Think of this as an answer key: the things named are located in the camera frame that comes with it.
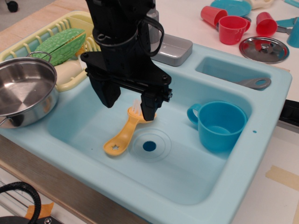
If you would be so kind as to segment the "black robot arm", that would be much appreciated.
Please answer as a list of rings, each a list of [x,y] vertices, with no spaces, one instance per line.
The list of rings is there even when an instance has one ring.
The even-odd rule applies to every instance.
[[[163,102],[172,96],[171,77],[152,62],[150,27],[163,26],[148,16],[155,8],[151,0],[89,0],[93,37],[99,52],[81,55],[91,85],[108,108],[119,98],[121,88],[141,94],[141,110],[152,121]]]

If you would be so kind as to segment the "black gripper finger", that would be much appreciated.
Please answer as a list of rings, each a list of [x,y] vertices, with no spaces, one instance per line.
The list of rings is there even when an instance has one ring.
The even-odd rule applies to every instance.
[[[108,81],[97,81],[91,77],[89,79],[93,90],[101,100],[102,104],[107,108],[113,107],[121,94],[120,87]]]
[[[146,121],[154,120],[156,111],[162,105],[162,98],[154,92],[144,92],[141,95],[141,109]]]

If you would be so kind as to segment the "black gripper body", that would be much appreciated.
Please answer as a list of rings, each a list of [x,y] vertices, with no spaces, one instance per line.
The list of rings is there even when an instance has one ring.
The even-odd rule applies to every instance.
[[[86,63],[87,76],[97,81],[108,81],[131,91],[143,94],[154,92],[168,102],[172,97],[169,88],[171,77],[157,67],[150,57],[133,53],[122,54],[107,52],[86,52],[81,55]]]

